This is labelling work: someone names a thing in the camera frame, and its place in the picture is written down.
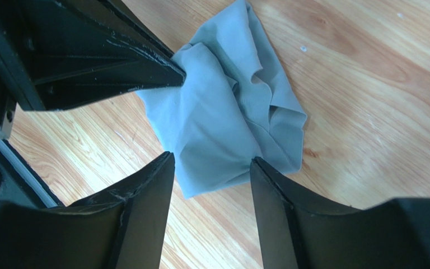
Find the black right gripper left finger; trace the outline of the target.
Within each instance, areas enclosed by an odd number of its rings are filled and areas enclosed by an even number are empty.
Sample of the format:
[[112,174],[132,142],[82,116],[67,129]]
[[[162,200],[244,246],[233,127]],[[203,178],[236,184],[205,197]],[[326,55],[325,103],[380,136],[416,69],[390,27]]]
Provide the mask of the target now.
[[0,268],[158,268],[174,171],[164,152],[67,207],[0,201]]

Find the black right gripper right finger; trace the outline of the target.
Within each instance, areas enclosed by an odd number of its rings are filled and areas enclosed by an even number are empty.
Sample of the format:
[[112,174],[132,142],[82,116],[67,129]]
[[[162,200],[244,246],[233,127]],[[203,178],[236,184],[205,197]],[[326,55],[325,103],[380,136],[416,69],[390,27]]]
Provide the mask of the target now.
[[250,165],[265,268],[430,268],[430,198],[366,210],[321,196],[262,158]]

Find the grey underwear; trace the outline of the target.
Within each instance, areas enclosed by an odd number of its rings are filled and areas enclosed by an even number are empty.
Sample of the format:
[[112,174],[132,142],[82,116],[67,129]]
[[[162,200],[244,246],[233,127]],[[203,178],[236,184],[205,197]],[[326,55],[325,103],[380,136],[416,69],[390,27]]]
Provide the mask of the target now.
[[255,157],[300,170],[307,115],[247,1],[206,21],[172,60],[186,72],[183,85],[137,95],[174,154],[185,198],[247,183]]

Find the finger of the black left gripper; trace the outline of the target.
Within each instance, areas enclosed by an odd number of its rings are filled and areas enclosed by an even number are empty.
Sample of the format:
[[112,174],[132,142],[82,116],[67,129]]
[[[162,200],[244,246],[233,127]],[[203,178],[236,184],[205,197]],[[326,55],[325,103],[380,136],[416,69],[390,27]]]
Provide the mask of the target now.
[[124,21],[135,30],[143,39],[158,49],[163,55],[171,58],[174,52],[165,45],[121,0],[99,0],[107,10]]

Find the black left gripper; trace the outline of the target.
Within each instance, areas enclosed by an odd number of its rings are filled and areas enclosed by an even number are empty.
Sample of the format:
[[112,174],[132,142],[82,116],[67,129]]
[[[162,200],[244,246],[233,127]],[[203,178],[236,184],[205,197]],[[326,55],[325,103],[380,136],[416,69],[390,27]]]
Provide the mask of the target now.
[[18,103],[69,110],[185,77],[99,1],[0,1],[0,131]]

